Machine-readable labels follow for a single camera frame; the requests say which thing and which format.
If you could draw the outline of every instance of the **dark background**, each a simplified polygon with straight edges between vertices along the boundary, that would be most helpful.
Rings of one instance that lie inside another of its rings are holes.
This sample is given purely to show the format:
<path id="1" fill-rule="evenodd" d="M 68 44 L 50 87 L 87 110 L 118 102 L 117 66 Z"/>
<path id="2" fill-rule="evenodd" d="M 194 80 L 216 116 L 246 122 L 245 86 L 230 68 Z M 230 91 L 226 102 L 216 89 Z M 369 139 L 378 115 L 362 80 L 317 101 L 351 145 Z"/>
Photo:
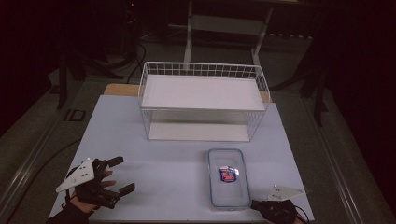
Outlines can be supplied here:
<path id="1" fill-rule="evenodd" d="M 146 18 L 152 26 L 161 30 L 164 21 L 186 22 L 183 20 L 187 16 L 187 1 L 146 2 L 140 10 L 143 15 L 156 15 L 157 19 Z M 396 214 L 393 173 L 396 160 L 393 131 L 396 124 L 393 97 L 396 4 L 394 1 L 353 0 L 346 5 L 345 12 L 331 14 L 325 21 L 313 41 L 316 49 L 308 51 L 307 60 L 326 59 L 324 62 L 331 70 L 326 86 L 332 90 L 363 157 Z M 92 44 L 86 49 L 88 54 L 100 54 L 100 46 L 106 41 L 91 36 L 98 36 L 98 24 L 93 20 L 88 1 L 22 3 L 8 0 L 1 2 L 0 10 L 1 136 L 50 89 L 47 74 L 58 67 L 61 27 L 79 25 L 74 31 L 75 38 L 80 44 Z M 305 19 L 312 21 L 315 17 Z M 276 31 L 278 27 L 273 25 L 269 29 Z"/>

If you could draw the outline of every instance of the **floor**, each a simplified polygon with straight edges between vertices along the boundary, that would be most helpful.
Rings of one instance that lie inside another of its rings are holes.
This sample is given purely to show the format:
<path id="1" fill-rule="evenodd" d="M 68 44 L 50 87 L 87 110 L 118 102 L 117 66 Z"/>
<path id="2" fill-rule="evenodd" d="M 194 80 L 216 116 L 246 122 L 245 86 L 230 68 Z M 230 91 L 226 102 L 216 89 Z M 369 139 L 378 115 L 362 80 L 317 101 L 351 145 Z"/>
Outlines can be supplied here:
<path id="1" fill-rule="evenodd" d="M 149 37 L 141 41 L 146 50 L 145 61 L 183 61 L 185 46 Z M 293 75 L 309 42 L 271 35 L 265 38 L 260 60 L 269 86 Z M 193 47 L 191 61 L 252 64 L 249 49 L 203 46 Z M 97 75 L 90 75 L 85 81 L 69 78 L 68 100 L 62 110 L 56 109 L 58 96 L 48 92 L 0 139 L 1 204 L 7 205 L 2 205 L 1 215 L 12 214 L 9 223 L 45 222 L 56 198 L 55 188 L 69 169 L 98 97 L 108 83 L 125 82 L 134 67 L 133 64 L 117 73 L 124 76 L 123 80 Z M 49 76 L 56 79 L 57 71 Z M 298 92 L 302 84 L 295 83 L 271 94 L 308 192 L 315 216 L 311 223 L 396 223 L 332 93 L 325 92 L 328 111 L 322 113 L 323 127 L 319 127 L 313 119 L 313 98 L 301 98 Z M 65 119 L 68 109 L 85 111 L 84 120 Z M 14 174 L 23 173 L 26 178 L 14 178 Z M 12 181 L 19 181 L 17 186 L 21 189 L 9 189 Z"/>

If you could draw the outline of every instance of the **metal stand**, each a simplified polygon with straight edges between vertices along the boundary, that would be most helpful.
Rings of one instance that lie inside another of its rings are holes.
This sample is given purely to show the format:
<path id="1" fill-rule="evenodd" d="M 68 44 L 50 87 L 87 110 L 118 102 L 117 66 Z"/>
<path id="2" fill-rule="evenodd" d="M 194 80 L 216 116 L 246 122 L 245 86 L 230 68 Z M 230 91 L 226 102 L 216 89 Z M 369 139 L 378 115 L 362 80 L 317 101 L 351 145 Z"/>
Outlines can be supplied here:
<path id="1" fill-rule="evenodd" d="M 301 74 L 295 74 L 294 77 L 279 83 L 273 87 L 270 87 L 270 91 L 280 91 L 283 88 L 288 87 L 289 85 L 296 83 L 300 80 L 305 79 L 305 84 L 300 88 L 300 94 L 302 97 L 310 97 L 314 90 L 317 90 L 316 99 L 315 99 L 315 108 L 314 108 L 314 118 L 318 124 L 318 126 L 322 126 L 320 113 L 324 109 L 323 105 L 323 93 L 325 86 L 326 75 L 329 73 L 329 69 L 327 68 L 313 68 L 307 69 Z"/>
<path id="2" fill-rule="evenodd" d="M 273 9 L 269 8 L 266 13 L 265 21 L 253 21 L 232 19 L 205 15 L 196 15 L 192 13 L 192 0 L 189 2 L 189 17 L 187 25 L 187 44 L 184 53 L 184 63 L 191 61 L 191 33 L 192 30 L 205 30 L 214 32 L 223 32 L 240 35 L 256 35 L 259 40 L 256 46 L 251 50 L 251 56 L 254 65 L 260 66 L 259 52 L 262 47 L 262 41 L 265 37 L 265 32 L 268 23 L 271 19 Z"/>
<path id="3" fill-rule="evenodd" d="M 68 57 L 73 58 L 74 60 L 78 60 L 78 64 L 76 62 L 69 62 Z M 61 43 L 60 47 L 60 56 L 59 56 L 59 102 L 57 109 L 62 109 L 64 103 L 67 100 L 67 67 L 69 66 L 78 66 L 81 67 L 81 63 L 87 64 L 89 67 L 97 70 L 101 74 L 105 75 L 106 77 L 116 78 L 116 79 L 123 79 L 123 77 L 118 76 L 101 64 L 97 63 L 93 59 L 88 58 L 83 53 L 74 49 L 73 47 L 67 46 L 64 42 Z M 83 74 L 75 74 L 75 77 L 78 79 L 84 79 L 85 76 Z"/>

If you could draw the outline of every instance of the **metal bracket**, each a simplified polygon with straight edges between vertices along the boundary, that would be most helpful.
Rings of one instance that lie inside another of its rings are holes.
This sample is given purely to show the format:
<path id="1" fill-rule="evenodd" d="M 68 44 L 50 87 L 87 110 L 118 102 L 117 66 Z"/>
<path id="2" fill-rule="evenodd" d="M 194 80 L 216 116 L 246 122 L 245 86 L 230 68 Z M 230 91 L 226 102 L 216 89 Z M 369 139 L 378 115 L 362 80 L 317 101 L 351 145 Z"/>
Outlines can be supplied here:
<path id="1" fill-rule="evenodd" d="M 94 179 L 93 166 L 90 158 L 85 160 L 66 180 L 56 188 L 59 193 Z"/>
<path id="2" fill-rule="evenodd" d="M 271 193 L 268 195 L 268 201 L 285 201 L 290 198 L 294 198 L 305 194 L 303 189 L 293 189 L 283 186 L 274 185 Z"/>

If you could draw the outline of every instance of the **black glove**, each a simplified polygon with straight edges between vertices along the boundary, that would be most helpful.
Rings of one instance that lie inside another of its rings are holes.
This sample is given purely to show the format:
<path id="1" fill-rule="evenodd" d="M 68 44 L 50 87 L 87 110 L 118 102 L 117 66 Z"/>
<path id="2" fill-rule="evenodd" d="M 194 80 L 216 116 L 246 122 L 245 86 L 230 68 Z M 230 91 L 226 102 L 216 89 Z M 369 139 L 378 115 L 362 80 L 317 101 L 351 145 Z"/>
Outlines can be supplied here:
<path id="1" fill-rule="evenodd" d="M 263 218 L 275 224 L 292 224 L 297 218 L 297 211 L 291 200 L 283 202 L 253 200 L 250 208 L 259 211 Z"/>

